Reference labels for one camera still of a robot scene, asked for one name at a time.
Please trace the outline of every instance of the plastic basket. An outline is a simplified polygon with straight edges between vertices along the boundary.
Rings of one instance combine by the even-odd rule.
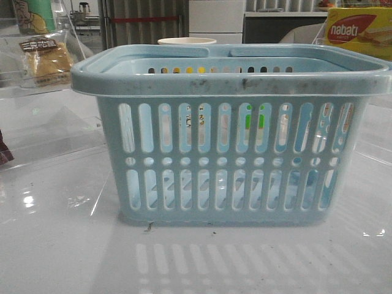
[[[126,45],[72,69],[138,221],[302,224],[339,193],[391,64],[318,45]]]

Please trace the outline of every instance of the light blue plastic basket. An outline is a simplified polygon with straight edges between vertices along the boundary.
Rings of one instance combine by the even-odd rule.
[[[391,80],[388,62],[316,45],[126,45],[72,69],[138,221],[322,219]]]

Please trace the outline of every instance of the white cabinet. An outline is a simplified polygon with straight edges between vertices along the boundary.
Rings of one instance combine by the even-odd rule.
[[[241,43],[246,0],[190,0],[189,35]]]

